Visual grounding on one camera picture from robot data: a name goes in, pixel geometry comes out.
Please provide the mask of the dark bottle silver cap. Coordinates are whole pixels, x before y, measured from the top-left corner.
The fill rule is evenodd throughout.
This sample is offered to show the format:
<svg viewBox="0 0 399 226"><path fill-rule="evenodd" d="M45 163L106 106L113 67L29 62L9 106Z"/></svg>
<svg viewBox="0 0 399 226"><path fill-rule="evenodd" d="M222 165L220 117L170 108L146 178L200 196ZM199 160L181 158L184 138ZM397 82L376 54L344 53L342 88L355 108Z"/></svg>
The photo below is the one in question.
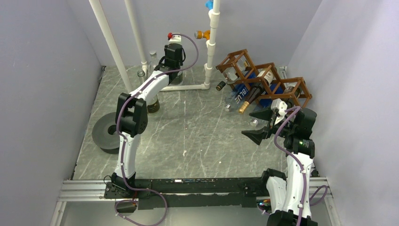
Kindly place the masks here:
<svg viewBox="0 0 399 226"><path fill-rule="evenodd" d="M283 94L288 94L291 93L294 90L294 86L289 86L286 87L286 89L283 91ZM295 91L294 91L294 95L299 98L300 94L302 92L302 89L300 87L298 87Z"/></svg>

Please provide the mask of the clear bottle red green label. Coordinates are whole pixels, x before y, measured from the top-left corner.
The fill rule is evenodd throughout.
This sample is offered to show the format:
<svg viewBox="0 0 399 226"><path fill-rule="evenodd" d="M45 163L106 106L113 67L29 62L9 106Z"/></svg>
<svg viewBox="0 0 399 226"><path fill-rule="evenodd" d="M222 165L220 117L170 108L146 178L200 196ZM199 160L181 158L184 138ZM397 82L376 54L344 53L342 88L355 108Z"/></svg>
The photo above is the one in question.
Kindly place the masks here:
<svg viewBox="0 0 399 226"><path fill-rule="evenodd" d="M160 61L157 56L157 52L155 50L150 52L150 57L151 57L151 60L149 62L149 67L148 67L148 74L147 74L148 77L150 77L152 75L152 73L155 71L155 68L159 64L159 61Z"/></svg>

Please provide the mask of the clear bottle dark label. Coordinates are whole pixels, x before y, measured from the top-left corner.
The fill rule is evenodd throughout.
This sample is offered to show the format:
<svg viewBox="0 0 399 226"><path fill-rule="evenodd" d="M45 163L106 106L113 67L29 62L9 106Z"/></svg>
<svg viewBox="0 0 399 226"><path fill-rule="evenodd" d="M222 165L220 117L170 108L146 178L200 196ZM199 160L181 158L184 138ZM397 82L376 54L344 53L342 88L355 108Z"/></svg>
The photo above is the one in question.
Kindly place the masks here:
<svg viewBox="0 0 399 226"><path fill-rule="evenodd" d="M180 71L176 74L176 77L171 81L171 86L181 85L183 82L183 72Z"/></svg>

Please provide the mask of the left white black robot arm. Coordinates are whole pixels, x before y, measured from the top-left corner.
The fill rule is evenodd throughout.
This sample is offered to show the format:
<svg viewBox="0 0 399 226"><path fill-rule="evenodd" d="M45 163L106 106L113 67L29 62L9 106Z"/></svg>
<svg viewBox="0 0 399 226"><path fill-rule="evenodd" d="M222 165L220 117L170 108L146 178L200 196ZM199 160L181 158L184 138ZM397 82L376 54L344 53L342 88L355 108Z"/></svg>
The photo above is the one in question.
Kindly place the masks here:
<svg viewBox="0 0 399 226"><path fill-rule="evenodd" d="M141 134L148 124L147 103L178 76L185 60L180 44L168 44L164 50L165 56L151 76L133 92L118 97L116 129L120 136L120 150L117 168L111 178L113 186L124 198L132 196L136 189L135 158Z"/></svg>

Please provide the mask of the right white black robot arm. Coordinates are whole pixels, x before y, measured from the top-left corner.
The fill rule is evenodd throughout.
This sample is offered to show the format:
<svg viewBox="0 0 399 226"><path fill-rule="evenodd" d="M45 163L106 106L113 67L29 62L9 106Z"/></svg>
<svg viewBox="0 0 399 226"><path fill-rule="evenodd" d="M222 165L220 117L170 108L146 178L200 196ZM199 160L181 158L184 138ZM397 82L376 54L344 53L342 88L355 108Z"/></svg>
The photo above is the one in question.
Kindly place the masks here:
<svg viewBox="0 0 399 226"><path fill-rule="evenodd" d="M287 158L288 176L280 171L269 171L268 178L260 181L259 189L270 196L271 213L269 226L316 226L312 220L309 198L311 166L315 156L315 144L311 140L312 127L317 114L311 109L299 106L283 110L265 108L250 113L250 116L268 121L259 130L244 130L242 134L259 145L262 140L274 135L283 137L284 145L275 143Z"/></svg>

